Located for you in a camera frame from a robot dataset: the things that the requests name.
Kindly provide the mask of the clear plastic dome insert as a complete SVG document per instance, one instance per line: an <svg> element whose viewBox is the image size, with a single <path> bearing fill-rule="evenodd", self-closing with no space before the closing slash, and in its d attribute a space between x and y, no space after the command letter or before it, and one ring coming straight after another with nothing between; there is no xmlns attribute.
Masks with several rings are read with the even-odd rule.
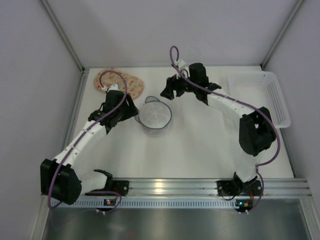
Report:
<svg viewBox="0 0 320 240"><path fill-rule="evenodd" d="M155 96L148 96L134 119L146 135L159 137L169 130L172 117L173 113L168 104Z"/></svg>

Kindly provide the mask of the pink floral mesh laundry bag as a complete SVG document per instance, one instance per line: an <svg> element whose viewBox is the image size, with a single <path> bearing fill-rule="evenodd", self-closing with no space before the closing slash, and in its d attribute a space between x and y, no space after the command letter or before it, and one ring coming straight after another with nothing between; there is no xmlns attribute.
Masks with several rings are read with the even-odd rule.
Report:
<svg viewBox="0 0 320 240"><path fill-rule="evenodd" d="M130 94L133 100L138 98L142 94L144 90L143 81L140 78L125 73L115 67L105 68L95 76L93 85L98 91L103 92L103 87L110 88L114 84L117 84L122 92L125 91L125 84L122 81L121 77L111 71L121 74L121 76L126 81L127 92Z"/></svg>

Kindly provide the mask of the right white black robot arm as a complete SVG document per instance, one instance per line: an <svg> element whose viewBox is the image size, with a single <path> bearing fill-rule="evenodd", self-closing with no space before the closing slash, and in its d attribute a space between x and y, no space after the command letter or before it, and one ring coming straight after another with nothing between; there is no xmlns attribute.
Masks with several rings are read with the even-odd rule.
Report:
<svg viewBox="0 0 320 240"><path fill-rule="evenodd" d="M240 163L234 173L242 183L257 177L256 166L261 155L277 139L270 111L266 107L253 108L228 96L216 83L209 81L202 63L193 63L188 67L188 75L179 72L166 79L161 96L173 100L184 93L193 93L196 99L212 107L234 121L238 128L238 142L242 150Z"/></svg>

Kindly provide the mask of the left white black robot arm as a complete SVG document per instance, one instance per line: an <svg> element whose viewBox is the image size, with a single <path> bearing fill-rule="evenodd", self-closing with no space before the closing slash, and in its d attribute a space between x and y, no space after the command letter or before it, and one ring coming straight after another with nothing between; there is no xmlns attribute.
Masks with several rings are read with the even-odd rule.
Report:
<svg viewBox="0 0 320 240"><path fill-rule="evenodd" d="M40 165L41 193L61 203L72 205L80 195L91 191L106 194L113 185L113 175L101 169L86 169L94 165L89 156L96 144L119 122L139 113L132 97L110 89L99 109L88 117L83 129L73 141L53 159Z"/></svg>

